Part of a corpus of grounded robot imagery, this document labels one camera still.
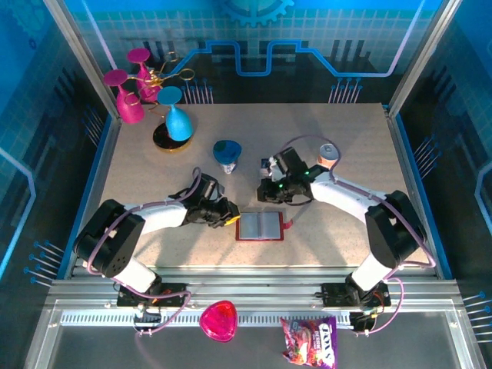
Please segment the pink silver-topped can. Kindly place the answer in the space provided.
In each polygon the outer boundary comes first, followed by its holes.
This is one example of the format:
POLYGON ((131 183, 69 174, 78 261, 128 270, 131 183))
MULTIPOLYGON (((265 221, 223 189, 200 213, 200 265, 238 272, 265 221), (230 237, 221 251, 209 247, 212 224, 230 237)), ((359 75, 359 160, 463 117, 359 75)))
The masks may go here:
POLYGON ((340 161, 341 156, 334 144, 323 144, 319 148, 317 163, 328 170, 333 169, 340 161))

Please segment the pink plastic goblet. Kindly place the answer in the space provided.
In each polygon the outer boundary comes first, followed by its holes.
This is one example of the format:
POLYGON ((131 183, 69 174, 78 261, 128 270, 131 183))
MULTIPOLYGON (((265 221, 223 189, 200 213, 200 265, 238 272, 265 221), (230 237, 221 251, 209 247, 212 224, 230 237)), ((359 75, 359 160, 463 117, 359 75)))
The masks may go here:
POLYGON ((123 122, 134 125, 145 116, 140 98, 126 90, 123 84, 128 80, 128 73, 122 69, 114 69, 104 74, 104 83, 109 87, 118 89, 116 96, 116 108, 123 122))

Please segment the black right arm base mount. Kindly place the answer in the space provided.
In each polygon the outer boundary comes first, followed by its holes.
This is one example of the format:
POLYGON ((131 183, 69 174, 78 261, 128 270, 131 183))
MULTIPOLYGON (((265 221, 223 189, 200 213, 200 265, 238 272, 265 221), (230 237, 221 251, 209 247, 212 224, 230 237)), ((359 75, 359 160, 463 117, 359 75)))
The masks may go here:
POLYGON ((362 291, 349 283, 325 283, 317 298, 326 308, 386 308, 391 306, 388 286, 379 282, 369 291, 362 291))

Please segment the purple snack bag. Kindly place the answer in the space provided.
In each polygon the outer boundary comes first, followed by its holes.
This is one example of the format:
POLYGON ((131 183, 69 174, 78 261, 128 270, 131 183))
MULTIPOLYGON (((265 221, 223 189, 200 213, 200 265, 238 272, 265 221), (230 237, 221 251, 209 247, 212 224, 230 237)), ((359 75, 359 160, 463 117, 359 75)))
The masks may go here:
POLYGON ((291 364, 337 369, 337 321, 334 316, 318 319, 280 319, 291 364))

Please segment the aluminium mounting rail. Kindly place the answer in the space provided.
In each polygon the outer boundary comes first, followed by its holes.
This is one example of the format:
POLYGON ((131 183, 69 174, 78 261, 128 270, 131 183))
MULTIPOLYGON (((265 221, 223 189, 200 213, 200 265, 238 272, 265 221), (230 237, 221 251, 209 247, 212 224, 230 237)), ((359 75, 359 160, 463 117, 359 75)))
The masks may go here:
MULTIPOLYGON (((404 281, 404 296, 410 300, 447 300, 460 295, 454 281, 404 281)), ((191 284, 192 302, 203 305, 217 300, 230 300, 239 305, 281 305, 292 302, 298 306, 314 303, 319 284, 191 284)), ((110 301, 118 292, 111 282, 60 281, 52 285, 48 296, 60 300, 110 301)))

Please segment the blue plastic goblet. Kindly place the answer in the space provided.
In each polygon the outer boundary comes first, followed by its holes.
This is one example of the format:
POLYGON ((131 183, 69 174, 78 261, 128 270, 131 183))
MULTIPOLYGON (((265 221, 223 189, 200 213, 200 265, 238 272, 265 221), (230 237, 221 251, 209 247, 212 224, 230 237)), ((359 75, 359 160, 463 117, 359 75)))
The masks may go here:
POLYGON ((169 107, 165 124, 174 141, 187 141, 193 135, 191 119, 178 107, 182 96, 181 89, 175 86, 165 87, 158 93, 158 103, 169 107))

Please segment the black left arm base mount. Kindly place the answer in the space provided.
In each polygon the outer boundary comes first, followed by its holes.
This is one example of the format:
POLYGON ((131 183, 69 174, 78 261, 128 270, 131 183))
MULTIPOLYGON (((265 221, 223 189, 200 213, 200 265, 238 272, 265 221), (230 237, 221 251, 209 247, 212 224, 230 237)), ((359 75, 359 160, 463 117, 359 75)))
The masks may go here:
POLYGON ((144 298, 135 292, 131 292, 126 287, 121 286, 118 291, 117 306, 119 308, 136 308, 143 304, 146 308, 179 308, 185 301, 185 296, 174 296, 172 298, 157 299, 157 295, 172 294, 182 292, 187 285, 182 283, 163 283, 153 284, 145 293, 152 295, 152 298, 144 298))

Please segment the red leather card holder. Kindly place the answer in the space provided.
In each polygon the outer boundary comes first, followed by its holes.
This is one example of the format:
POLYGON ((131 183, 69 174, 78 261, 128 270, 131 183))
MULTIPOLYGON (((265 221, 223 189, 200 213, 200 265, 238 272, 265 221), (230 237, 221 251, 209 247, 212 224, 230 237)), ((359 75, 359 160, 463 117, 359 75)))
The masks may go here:
POLYGON ((293 225, 281 211, 245 212, 236 222, 237 241, 283 241, 284 232, 293 225))

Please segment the pink heart-shaped dish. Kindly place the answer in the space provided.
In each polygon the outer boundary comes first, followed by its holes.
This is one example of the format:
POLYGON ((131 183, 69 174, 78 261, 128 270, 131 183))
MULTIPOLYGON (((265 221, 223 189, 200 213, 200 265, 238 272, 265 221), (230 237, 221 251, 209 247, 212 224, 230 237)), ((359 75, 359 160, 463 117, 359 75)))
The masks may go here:
POLYGON ((199 326, 210 339, 226 343, 231 341, 238 329, 238 313, 231 301, 218 301, 208 306, 201 314, 199 326))

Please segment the small black adapter box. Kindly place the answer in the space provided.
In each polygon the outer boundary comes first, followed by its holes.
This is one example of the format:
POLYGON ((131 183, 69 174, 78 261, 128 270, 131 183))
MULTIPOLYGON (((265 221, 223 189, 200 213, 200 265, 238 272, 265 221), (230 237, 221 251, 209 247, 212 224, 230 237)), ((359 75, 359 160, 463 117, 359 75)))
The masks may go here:
POLYGON ((365 331, 374 329, 377 322, 377 315, 364 314, 362 312, 350 312, 349 320, 354 332, 364 333, 365 331))
POLYGON ((149 312, 144 304, 139 304, 133 317, 133 325, 136 328, 149 329, 162 323, 162 315, 159 312, 149 312))

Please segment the aluminium frame post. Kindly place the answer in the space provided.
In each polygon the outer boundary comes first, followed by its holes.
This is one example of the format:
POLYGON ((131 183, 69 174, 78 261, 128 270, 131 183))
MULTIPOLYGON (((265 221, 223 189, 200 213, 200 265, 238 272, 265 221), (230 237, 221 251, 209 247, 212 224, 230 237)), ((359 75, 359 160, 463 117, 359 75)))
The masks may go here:
POLYGON ((463 0, 442 0, 439 9, 411 59, 408 69, 387 106, 387 116, 395 118, 404 105, 463 0))
POLYGON ((63 0, 43 0, 110 116, 120 118, 111 89, 63 0))

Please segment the blue bowl-shaped cup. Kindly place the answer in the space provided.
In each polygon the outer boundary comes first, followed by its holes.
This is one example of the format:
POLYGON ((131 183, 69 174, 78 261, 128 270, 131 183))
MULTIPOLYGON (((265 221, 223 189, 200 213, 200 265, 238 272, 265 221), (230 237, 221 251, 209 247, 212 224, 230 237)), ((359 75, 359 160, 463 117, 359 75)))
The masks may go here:
POLYGON ((242 152, 242 147, 236 141, 220 140, 214 144, 212 152, 219 164, 229 165, 238 160, 242 152))

